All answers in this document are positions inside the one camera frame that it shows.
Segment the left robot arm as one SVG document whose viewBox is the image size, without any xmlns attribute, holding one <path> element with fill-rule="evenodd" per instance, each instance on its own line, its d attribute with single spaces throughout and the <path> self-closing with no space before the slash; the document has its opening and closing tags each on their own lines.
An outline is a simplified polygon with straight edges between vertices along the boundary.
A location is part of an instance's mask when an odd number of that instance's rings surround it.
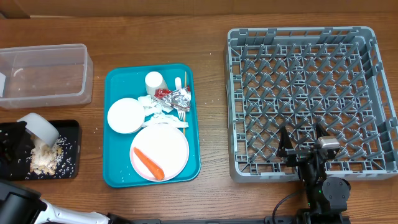
<svg viewBox="0 0 398 224">
<path fill-rule="evenodd" d="M 24 144 L 33 146 L 25 121 L 1 125 L 1 172 L 15 159 Z M 1 223 L 131 223 L 114 214 L 76 212 L 56 207 L 42 200 L 41 194 L 1 178 Z"/>
</svg>

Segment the orange carrot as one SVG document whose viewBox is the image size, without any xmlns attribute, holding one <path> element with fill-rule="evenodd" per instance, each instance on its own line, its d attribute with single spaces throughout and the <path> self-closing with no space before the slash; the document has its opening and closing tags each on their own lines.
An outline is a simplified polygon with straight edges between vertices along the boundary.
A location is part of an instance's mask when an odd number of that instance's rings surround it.
<svg viewBox="0 0 398 224">
<path fill-rule="evenodd" d="M 156 180 L 164 180 L 164 171 L 150 158 L 148 158 L 140 149 L 134 148 L 134 153 L 141 162 L 148 168 Z"/>
</svg>

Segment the white bowl with peanuts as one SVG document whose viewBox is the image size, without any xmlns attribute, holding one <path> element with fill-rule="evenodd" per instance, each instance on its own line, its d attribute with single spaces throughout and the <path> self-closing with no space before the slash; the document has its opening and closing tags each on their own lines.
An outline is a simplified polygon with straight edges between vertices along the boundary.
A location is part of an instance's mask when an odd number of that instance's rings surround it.
<svg viewBox="0 0 398 224">
<path fill-rule="evenodd" d="M 131 134 L 142 127 L 145 111 L 136 99 L 122 98 L 110 106 L 106 118 L 113 131 L 119 134 Z"/>
</svg>

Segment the grey bowl with rice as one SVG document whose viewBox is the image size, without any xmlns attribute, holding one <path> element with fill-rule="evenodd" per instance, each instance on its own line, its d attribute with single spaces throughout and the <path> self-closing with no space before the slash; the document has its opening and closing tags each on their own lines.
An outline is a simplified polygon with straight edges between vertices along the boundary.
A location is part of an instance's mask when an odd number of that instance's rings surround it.
<svg viewBox="0 0 398 224">
<path fill-rule="evenodd" d="M 41 115 L 29 113 L 17 120 L 17 122 L 20 121 L 26 122 L 27 124 L 25 128 L 32 134 L 36 135 L 49 147 L 53 147 L 56 143 L 59 137 L 58 130 Z"/>
</svg>

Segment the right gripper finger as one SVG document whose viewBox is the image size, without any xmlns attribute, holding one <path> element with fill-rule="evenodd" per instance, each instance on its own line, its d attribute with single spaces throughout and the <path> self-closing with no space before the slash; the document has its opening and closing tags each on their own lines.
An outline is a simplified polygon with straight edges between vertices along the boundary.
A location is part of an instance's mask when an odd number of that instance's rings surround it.
<svg viewBox="0 0 398 224">
<path fill-rule="evenodd" d="M 320 137 L 330 136 L 330 134 L 326 131 L 326 129 L 320 123 L 317 123 L 315 125 L 315 132 L 317 135 L 317 139 L 319 139 Z"/>
<path fill-rule="evenodd" d="M 289 134 L 285 126 L 279 129 L 279 133 L 280 133 L 280 141 L 276 155 L 278 157 L 287 157 L 289 155 L 288 151 L 292 151 L 294 147 L 291 143 Z"/>
</svg>

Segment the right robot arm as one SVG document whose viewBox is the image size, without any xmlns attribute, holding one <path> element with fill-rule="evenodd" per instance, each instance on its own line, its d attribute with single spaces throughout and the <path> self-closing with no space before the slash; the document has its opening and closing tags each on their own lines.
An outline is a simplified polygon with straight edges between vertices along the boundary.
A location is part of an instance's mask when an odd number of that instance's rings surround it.
<svg viewBox="0 0 398 224">
<path fill-rule="evenodd" d="M 297 168 L 308 200 L 308 208 L 297 210 L 289 220 L 296 224 L 349 223 L 349 217 L 342 213 L 347 210 L 351 185 L 340 177 L 328 177 L 325 169 L 325 163 L 335 159 L 340 143 L 320 124 L 315 125 L 315 131 L 314 145 L 309 150 L 296 151 L 286 128 L 279 129 L 277 156 L 285 159 L 287 167 Z"/>
</svg>

